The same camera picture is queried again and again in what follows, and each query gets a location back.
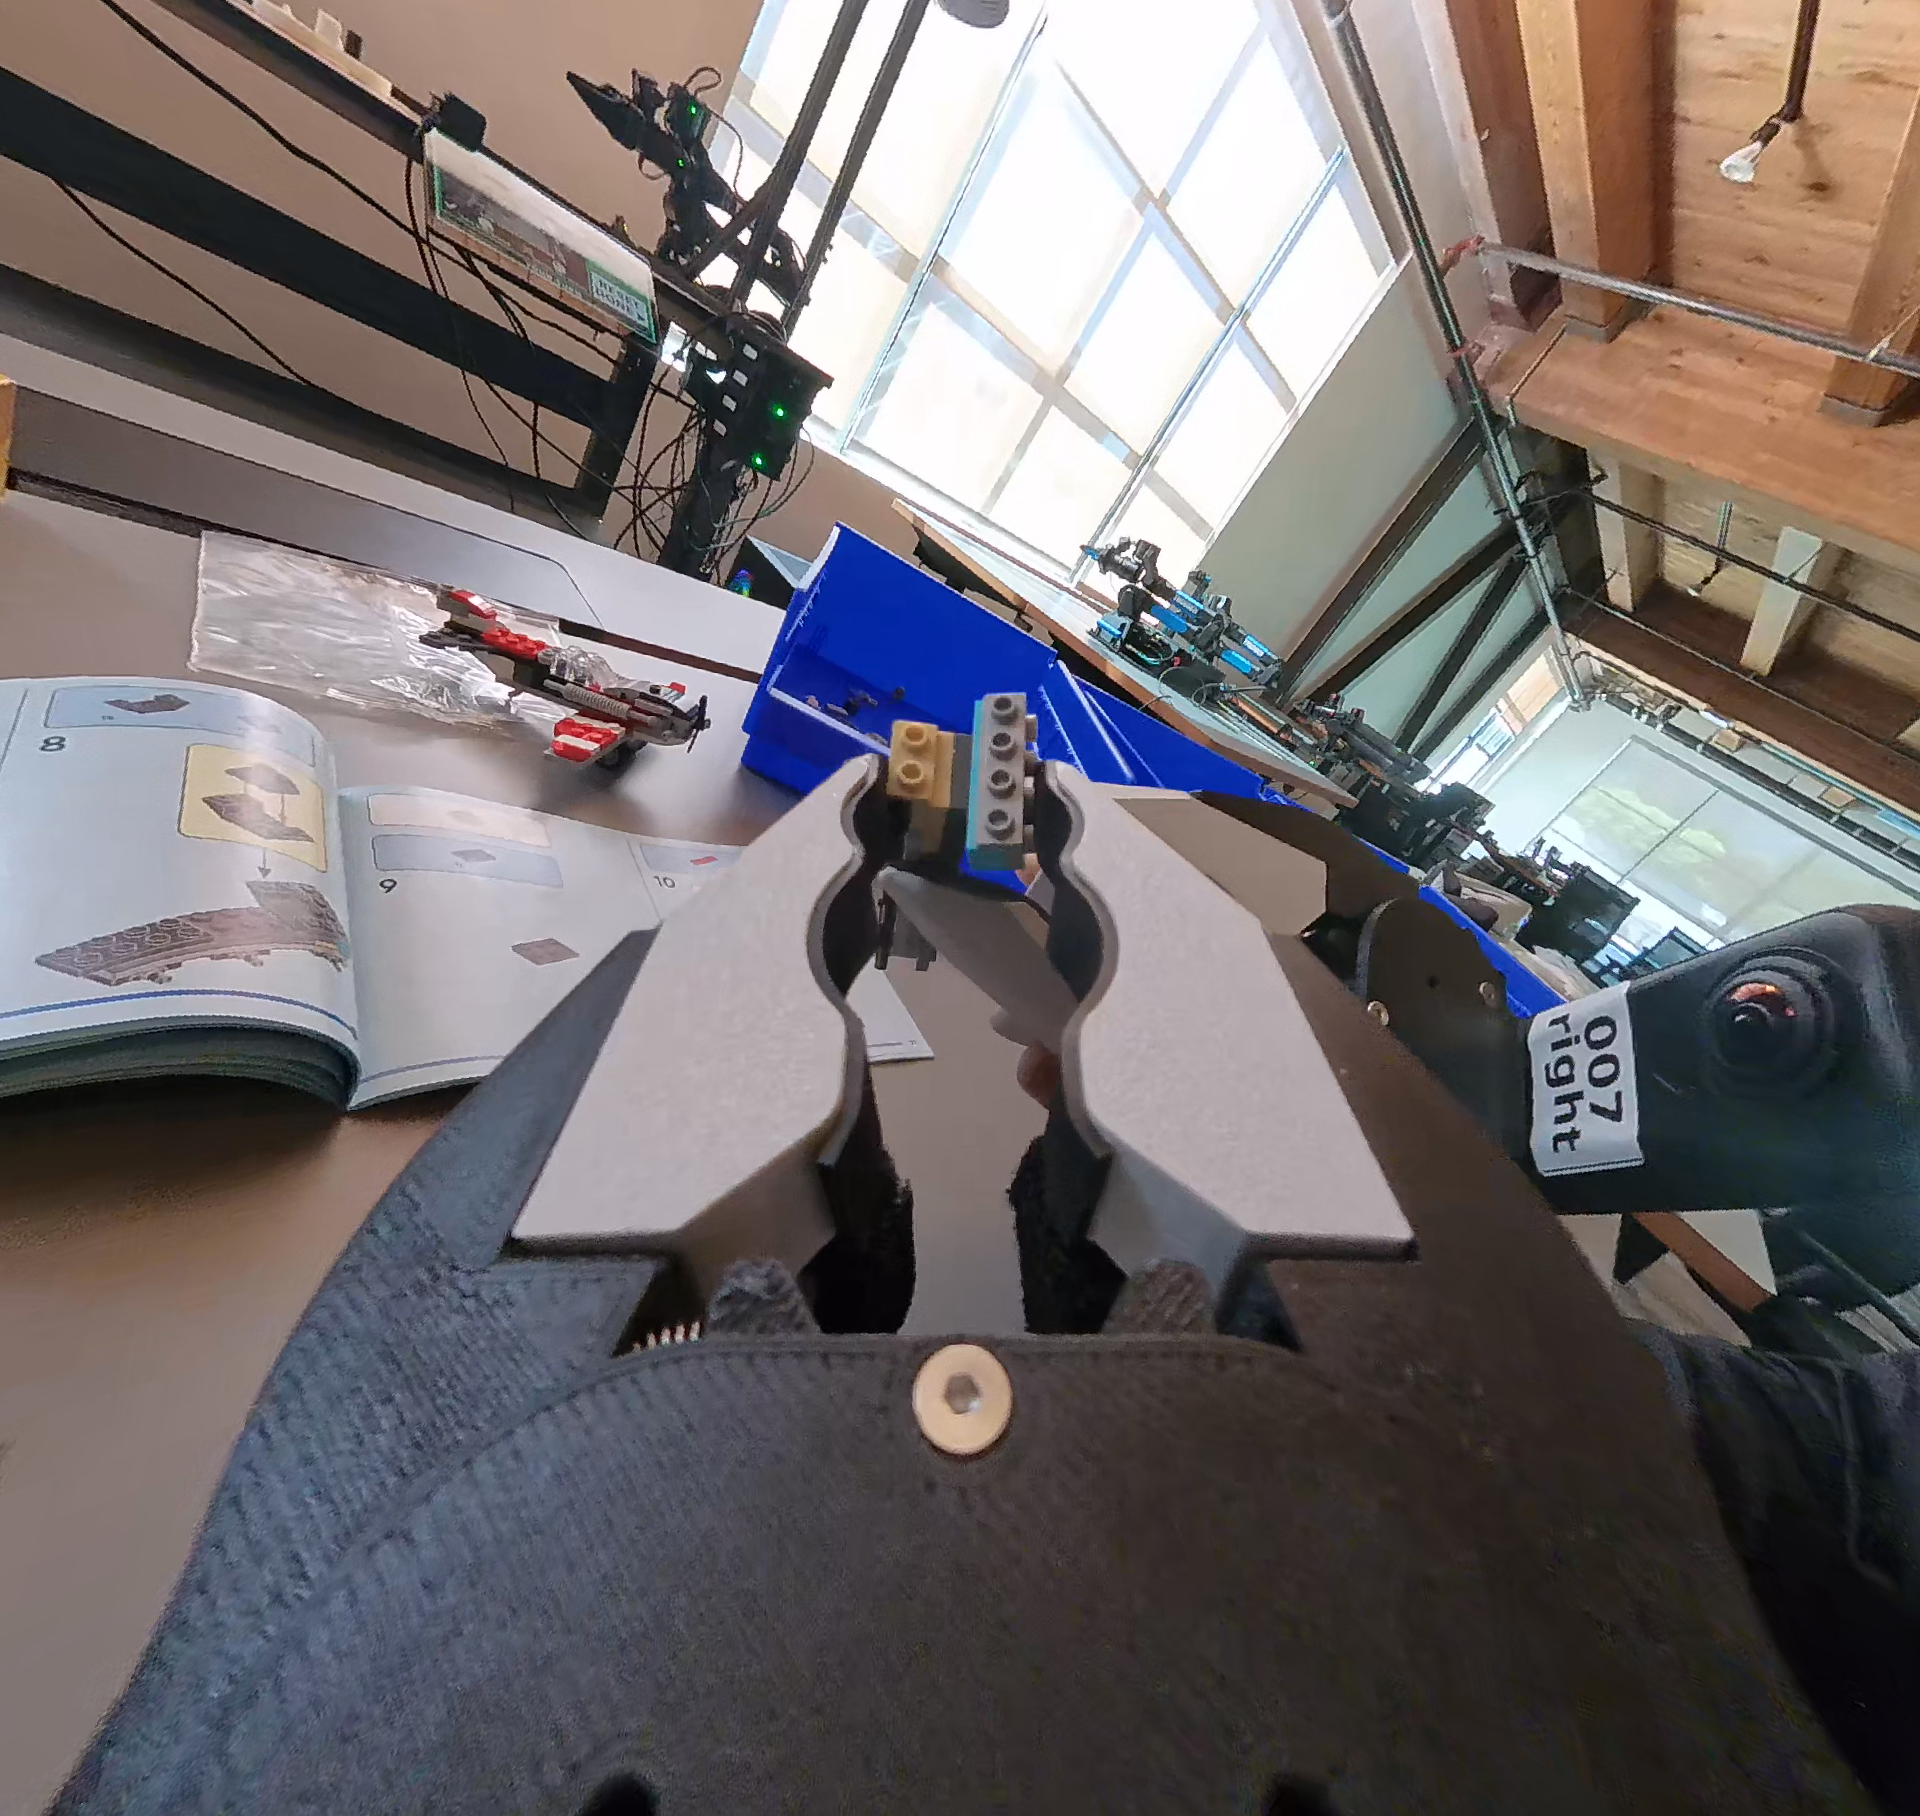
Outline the white power strip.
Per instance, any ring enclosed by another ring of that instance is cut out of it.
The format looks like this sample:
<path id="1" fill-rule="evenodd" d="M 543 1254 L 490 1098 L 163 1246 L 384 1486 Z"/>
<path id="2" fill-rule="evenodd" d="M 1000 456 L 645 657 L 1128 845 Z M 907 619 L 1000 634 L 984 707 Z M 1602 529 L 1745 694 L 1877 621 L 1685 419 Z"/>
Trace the white power strip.
<path id="1" fill-rule="evenodd" d="M 346 73 L 358 86 L 369 86 L 377 102 L 394 102 L 393 73 L 377 73 L 366 54 L 346 54 L 346 27 L 317 3 L 317 23 L 301 23 L 279 0 L 249 0 L 253 23 L 265 23 L 279 39 L 291 39 L 301 54 L 317 54 L 319 67 Z"/>

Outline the blue plastic parts bin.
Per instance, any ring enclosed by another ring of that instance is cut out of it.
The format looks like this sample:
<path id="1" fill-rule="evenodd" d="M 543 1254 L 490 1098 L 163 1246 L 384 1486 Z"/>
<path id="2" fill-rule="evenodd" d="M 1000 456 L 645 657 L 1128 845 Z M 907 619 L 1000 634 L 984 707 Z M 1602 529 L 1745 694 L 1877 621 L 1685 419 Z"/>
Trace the blue plastic parts bin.
<path id="1" fill-rule="evenodd" d="M 1366 988 L 1355 937 L 1383 895 L 1409 895 L 1423 922 L 1446 922 L 1467 957 L 1467 988 L 1493 981 L 1514 1019 L 1565 1009 L 1565 991 L 1505 946 L 1467 922 L 1467 913 L 1368 845 L 1291 798 L 1291 776 L 1226 760 L 1218 749 L 1189 740 L 1179 728 L 1099 694 L 1045 634 L 965 604 L 907 555 L 827 529 L 827 547 L 802 565 L 770 648 L 761 694 L 750 707 L 742 769 L 806 793 L 847 752 L 885 752 L 893 728 L 976 730 L 984 694 L 1019 694 L 1038 721 L 1038 752 L 1087 780 L 1107 780 L 1123 798 L 1235 798 L 1255 827 L 1282 827 L 1326 866 L 1326 913 L 1305 922 L 1305 946 Z"/>

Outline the large paned window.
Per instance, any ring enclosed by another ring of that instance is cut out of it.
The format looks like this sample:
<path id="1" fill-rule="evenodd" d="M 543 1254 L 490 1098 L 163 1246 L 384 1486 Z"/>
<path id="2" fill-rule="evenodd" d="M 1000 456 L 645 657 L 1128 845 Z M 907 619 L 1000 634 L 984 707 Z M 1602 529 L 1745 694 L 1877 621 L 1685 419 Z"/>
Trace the large paned window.
<path id="1" fill-rule="evenodd" d="M 1189 576 L 1383 264 L 1297 0 L 935 3 L 793 321 L 806 435 L 1058 576 Z"/>

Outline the red grey brick spaceship model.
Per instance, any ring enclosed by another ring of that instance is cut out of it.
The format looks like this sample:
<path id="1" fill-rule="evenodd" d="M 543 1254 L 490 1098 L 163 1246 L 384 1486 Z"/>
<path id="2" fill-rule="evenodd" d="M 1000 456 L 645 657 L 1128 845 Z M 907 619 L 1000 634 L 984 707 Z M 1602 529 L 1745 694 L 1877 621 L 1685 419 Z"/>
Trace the red grey brick spaceship model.
<path id="1" fill-rule="evenodd" d="M 474 591 L 435 591 L 435 632 L 419 647 L 478 657 L 505 694 L 561 707 L 545 760 L 623 776 L 639 749 L 691 749 L 705 700 L 685 683 L 623 683 L 599 648 L 526 632 Z"/>

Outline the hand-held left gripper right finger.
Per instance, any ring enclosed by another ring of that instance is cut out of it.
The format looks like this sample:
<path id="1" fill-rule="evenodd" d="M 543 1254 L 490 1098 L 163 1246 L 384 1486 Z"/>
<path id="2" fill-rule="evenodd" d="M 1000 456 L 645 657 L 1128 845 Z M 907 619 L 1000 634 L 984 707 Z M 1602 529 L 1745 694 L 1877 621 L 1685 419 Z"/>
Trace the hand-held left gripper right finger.
<path id="1" fill-rule="evenodd" d="M 1265 930 L 1087 776 L 1045 769 L 1049 963 L 1075 1014 L 1045 1125 L 1045 1324 L 1189 1259 L 1214 1324 L 1265 1259 L 1409 1259 L 1418 1243 Z"/>

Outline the brown desk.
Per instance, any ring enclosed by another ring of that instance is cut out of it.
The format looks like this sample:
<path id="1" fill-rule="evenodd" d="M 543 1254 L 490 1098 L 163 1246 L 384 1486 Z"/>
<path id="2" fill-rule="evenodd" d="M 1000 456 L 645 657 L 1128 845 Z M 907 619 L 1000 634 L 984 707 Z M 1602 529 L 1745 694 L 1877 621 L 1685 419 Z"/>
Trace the brown desk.
<path id="1" fill-rule="evenodd" d="M 377 565 L 457 563 L 505 580 L 662 619 L 670 647 L 755 667 L 770 612 L 653 591 L 639 563 L 369 466 L 274 411 L 207 406 L 106 364 L 6 337 L 6 670 L 191 676 L 197 529 L 289 536 L 291 555 Z M 742 776 L 750 683 L 711 683 L 721 728 L 611 793 L 535 740 L 358 713 L 274 694 L 333 749 L 346 787 L 447 787 L 543 817 L 755 845 L 789 793 Z M 1045 1132 L 1011 1090 L 997 1001 L 935 957 L 893 963 L 935 1062 L 878 1071 L 878 1114 L 920 1191 L 920 1301 L 907 1326 L 1011 1326 L 1005 1178 Z M 457 1090 L 333 1114 L 279 1083 L 81 1083 L 6 1103 L 6 1806 L 38 1806 L 129 1676 L 216 1462 L 342 1254 L 346 1224 L 430 1138 Z"/>

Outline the grey metal ceiling pipe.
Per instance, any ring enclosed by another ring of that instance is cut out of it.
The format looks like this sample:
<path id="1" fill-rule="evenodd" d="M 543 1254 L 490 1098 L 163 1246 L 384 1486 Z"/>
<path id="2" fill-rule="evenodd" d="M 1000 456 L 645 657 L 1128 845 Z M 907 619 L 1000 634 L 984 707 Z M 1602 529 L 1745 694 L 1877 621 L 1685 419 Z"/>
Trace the grey metal ceiling pipe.
<path id="1" fill-rule="evenodd" d="M 1498 247 L 1498 240 L 1483 240 L 1483 233 L 1467 240 L 1467 250 L 1546 274 L 1565 287 L 1595 287 L 1595 296 L 1622 296 L 1622 300 L 1646 300 L 1646 305 L 1679 305 L 1679 316 L 1735 321 L 1735 327 L 1754 327 L 1754 337 L 1775 337 L 1775 343 L 1822 352 L 1822 353 L 1861 364 L 1861 370 L 1920 377 L 1915 352 L 1850 343 L 1850 337 L 1798 321 L 1798 316 L 1762 316 L 1762 305 L 1735 305 L 1735 300 L 1712 300 L 1712 296 L 1679 296 L 1679 287 L 1656 287 L 1656 279 L 1629 279 L 1629 274 L 1602 274 L 1602 264 L 1570 264 L 1554 250 Z"/>

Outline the clear plastic bag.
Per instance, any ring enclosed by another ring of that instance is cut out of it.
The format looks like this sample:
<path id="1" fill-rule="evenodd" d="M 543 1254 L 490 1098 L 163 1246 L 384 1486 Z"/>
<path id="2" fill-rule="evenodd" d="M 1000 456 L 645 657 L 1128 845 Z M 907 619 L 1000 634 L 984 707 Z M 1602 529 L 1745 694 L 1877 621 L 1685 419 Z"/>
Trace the clear plastic bag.
<path id="1" fill-rule="evenodd" d="M 197 536 L 191 670 L 435 728 L 526 730 L 561 721 L 552 700 L 503 683 L 489 657 L 430 648 L 435 621 L 435 580 Z"/>

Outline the tan grey teal brick assembly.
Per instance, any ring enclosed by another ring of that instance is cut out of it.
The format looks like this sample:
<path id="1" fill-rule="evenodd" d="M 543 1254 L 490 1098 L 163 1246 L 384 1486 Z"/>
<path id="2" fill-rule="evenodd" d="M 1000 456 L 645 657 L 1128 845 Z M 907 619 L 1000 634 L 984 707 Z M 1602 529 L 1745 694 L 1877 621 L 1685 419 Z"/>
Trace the tan grey teal brick assembly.
<path id="1" fill-rule="evenodd" d="M 895 866 L 939 885 L 1038 885 L 1038 713 L 982 694 L 976 728 L 893 721 L 885 793 L 907 806 Z"/>

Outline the green framed sign board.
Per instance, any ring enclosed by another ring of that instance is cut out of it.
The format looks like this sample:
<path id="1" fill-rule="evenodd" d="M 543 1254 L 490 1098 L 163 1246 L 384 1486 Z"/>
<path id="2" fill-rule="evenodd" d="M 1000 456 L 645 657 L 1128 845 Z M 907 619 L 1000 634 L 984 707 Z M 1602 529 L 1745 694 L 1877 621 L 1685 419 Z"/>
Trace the green framed sign board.
<path id="1" fill-rule="evenodd" d="M 474 258 L 523 274 L 575 316 L 658 352 L 658 279 L 639 247 L 545 200 L 489 151 L 425 133 L 425 228 Z"/>

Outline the brick instruction booklet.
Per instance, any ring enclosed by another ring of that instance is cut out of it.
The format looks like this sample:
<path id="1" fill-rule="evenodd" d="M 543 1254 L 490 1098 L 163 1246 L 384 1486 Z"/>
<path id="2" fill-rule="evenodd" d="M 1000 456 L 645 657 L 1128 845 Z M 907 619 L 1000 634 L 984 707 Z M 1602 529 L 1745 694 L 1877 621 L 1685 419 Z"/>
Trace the brick instruction booklet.
<path id="1" fill-rule="evenodd" d="M 447 787 L 187 676 L 0 694 L 0 1098 L 241 1077 L 329 1112 L 457 1090 L 733 845 Z"/>

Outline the hanging light bulb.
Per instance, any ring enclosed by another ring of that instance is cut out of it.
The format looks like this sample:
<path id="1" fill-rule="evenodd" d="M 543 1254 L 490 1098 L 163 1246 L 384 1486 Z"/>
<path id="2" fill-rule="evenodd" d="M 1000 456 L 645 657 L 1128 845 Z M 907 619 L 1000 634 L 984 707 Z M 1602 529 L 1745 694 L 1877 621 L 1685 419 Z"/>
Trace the hanging light bulb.
<path id="1" fill-rule="evenodd" d="M 1822 0 L 1798 0 L 1783 102 L 1745 133 L 1744 151 L 1721 158 L 1721 179 L 1730 179 L 1730 185 L 1745 185 L 1754 162 L 1762 162 L 1762 151 L 1767 151 L 1791 126 L 1802 126 L 1818 16 L 1822 16 Z"/>

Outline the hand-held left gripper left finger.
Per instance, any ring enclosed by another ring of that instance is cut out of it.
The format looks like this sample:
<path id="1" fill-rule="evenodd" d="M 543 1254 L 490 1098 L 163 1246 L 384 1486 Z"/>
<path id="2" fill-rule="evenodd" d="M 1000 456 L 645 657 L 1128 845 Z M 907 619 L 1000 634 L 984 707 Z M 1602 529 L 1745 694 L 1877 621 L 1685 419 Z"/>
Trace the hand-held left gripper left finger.
<path id="1" fill-rule="evenodd" d="M 806 1259 L 865 1027 L 827 981 L 827 905 L 867 905 L 885 760 L 854 752 L 696 885 L 645 946 L 515 1243 L 561 1254 Z"/>

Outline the person's right forearm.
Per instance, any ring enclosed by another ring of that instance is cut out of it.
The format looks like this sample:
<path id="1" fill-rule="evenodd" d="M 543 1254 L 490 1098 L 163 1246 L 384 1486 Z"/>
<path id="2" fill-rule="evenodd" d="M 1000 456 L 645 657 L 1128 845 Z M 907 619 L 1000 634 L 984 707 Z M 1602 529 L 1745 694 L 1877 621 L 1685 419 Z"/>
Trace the person's right forearm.
<path id="1" fill-rule="evenodd" d="M 1920 1355 L 1744 1350 L 1629 1324 L 1822 1732 L 1920 1806 Z"/>

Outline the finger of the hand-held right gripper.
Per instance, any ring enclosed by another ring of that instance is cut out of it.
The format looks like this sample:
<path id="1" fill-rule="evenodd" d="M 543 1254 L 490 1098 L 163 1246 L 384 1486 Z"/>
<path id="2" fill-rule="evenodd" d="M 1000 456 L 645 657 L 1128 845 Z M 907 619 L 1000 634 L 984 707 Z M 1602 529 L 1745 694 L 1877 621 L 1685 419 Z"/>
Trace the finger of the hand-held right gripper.
<path id="1" fill-rule="evenodd" d="M 1049 937 L 1038 913 L 1019 913 L 1000 893 L 958 893 L 912 872 L 878 872 L 878 893 L 944 963 L 958 963 L 997 1001 L 997 1033 L 1019 1049 L 1061 1044 L 1075 991 L 1049 963 Z"/>
<path id="2" fill-rule="evenodd" d="M 1297 798 L 1107 787 L 1158 845 L 1311 953 L 1418 937 L 1418 885 Z"/>

